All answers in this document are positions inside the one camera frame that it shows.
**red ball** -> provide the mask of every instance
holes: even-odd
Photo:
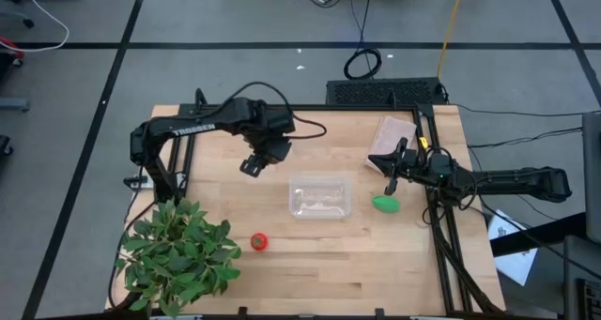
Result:
[[[251,246],[257,251],[265,250],[265,248],[267,248],[267,243],[267,236],[262,233],[254,234],[253,237],[251,237]]]

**green object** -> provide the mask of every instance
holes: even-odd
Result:
[[[162,311],[174,319],[188,303],[201,296],[223,293],[228,281],[240,271],[232,261],[241,256],[240,247],[227,238],[228,221],[213,225],[205,221],[206,211],[181,199],[173,200],[152,213],[152,220],[136,221],[133,235],[123,235],[121,258],[115,262],[117,275],[125,269],[129,291],[142,293],[131,305],[133,311],[159,302]]]
[[[394,213],[401,210],[401,203],[390,196],[374,197],[372,204],[384,213]]]

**white cable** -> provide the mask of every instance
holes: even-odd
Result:
[[[43,11],[44,14],[48,15],[49,18],[53,19],[55,22],[57,22],[58,24],[60,24],[65,29],[66,35],[65,35],[65,38],[63,39],[63,41],[60,42],[58,45],[55,45],[53,47],[45,47],[45,48],[39,48],[39,49],[19,49],[19,48],[14,48],[14,47],[7,46],[7,44],[5,44],[4,42],[1,42],[1,41],[0,41],[0,45],[2,45],[5,48],[11,49],[12,51],[23,52],[23,53],[44,52],[44,51],[58,49],[58,48],[64,46],[65,43],[67,42],[67,39],[69,39],[69,29],[67,28],[67,26],[64,23],[60,22],[58,19],[56,19],[56,17],[54,17],[51,13],[49,13],[48,11],[46,11],[46,9],[42,8],[36,0],[31,0],[31,1],[36,6],[38,6],[39,10]]]

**paper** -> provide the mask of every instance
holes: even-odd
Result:
[[[519,226],[520,229],[525,230],[519,222],[513,221],[509,216],[504,214],[502,211],[497,210],[497,213],[510,220],[515,225]],[[517,232],[517,228],[507,221],[494,216],[490,224],[488,225],[488,239],[492,240],[499,236],[511,235]],[[495,258],[495,266],[497,270],[507,277],[511,278],[514,282],[524,286],[528,279],[528,274],[532,268],[534,257],[536,256],[537,249],[531,249],[521,253],[507,254]]]
[[[392,153],[402,137],[407,138],[407,147],[410,147],[416,128],[415,124],[393,118],[392,116],[387,115],[382,117],[379,121],[374,142],[372,142],[367,155],[386,155]],[[377,166],[367,157],[365,157],[365,165],[381,173]]]

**green toy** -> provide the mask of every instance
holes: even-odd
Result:
[[[401,203],[391,196],[377,196],[372,199],[372,204],[384,213],[394,213],[401,210]]]

